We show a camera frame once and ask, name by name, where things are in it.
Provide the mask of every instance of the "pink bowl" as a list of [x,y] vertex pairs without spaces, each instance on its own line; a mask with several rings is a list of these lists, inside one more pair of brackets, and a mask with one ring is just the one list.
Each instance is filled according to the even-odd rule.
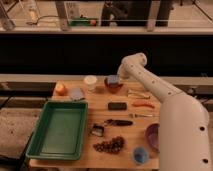
[[147,127],[145,131],[145,137],[149,145],[158,151],[158,123],[151,124]]

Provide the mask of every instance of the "white cup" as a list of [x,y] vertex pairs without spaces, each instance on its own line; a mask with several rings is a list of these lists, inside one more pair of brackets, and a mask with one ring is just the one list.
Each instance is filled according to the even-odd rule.
[[87,85],[88,90],[94,91],[98,79],[94,75],[88,75],[84,78],[84,83]]

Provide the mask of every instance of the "green tray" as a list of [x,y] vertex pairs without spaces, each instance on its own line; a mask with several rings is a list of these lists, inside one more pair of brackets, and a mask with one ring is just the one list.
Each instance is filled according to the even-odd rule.
[[78,160],[83,146],[87,109],[87,103],[47,102],[26,156],[32,159]]

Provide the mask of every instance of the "cup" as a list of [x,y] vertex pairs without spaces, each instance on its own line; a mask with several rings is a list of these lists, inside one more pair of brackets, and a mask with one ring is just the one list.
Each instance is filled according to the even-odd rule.
[[143,147],[137,147],[133,151],[133,160],[136,164],[144,164],[149,160],[149,153]]
[[84,83],[87,85],[89,91],[95,90],[97,81],[98,79],[94,75],[88,75],[84,78]]

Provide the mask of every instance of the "wooden tabletop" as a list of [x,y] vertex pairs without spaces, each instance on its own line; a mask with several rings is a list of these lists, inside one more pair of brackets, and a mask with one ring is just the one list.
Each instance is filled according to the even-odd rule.
[[[80,87],[85,94],[85,100],[88,102],[88,120],[87,130],[84,139],[84,147],[81,158],[77,161],[50,161],[31,159],[29,164],[31,167],[68,167],[68,168],[117,168],[117,169],[158,169],[158,153],[152,149],[146,139],[145,130],[152,123],[158,123],[160,103],[149,92],[145,91],[138,82],[125,82],[122,89],[111,94],[107,91],[103,81],[97,83],[96,90],[91,92],[87,90],[83,81],[61,81],[57,84],[64,84],[68,90]],[[148,102],[154,104],[155,108],[133,107],[132,103],[135,98],[127,97],[128,89],[134,89],[145,92],[150,95]],[[54,92],[52,100],[70,100],[68,95],[59,96]],[[125,111],[109,111],[107,109],[108,102],[126,102],[127,110]],[[155,117],[131,118],[133,114],[154,114]],[[91,127],[94,123],[102,123],[107,119],[125,119],[133,121],[132,126],[105,127],[104,137],[97,137],[90,134]],[[109,141],[116,136],[122,136],[125,139],[124,148],[119,154],[100,153],[95,151],[93,144]],[[132,153],[136,147],[144,147],[148,150],[150,159],[142,165],[137,165],[133,161]]]

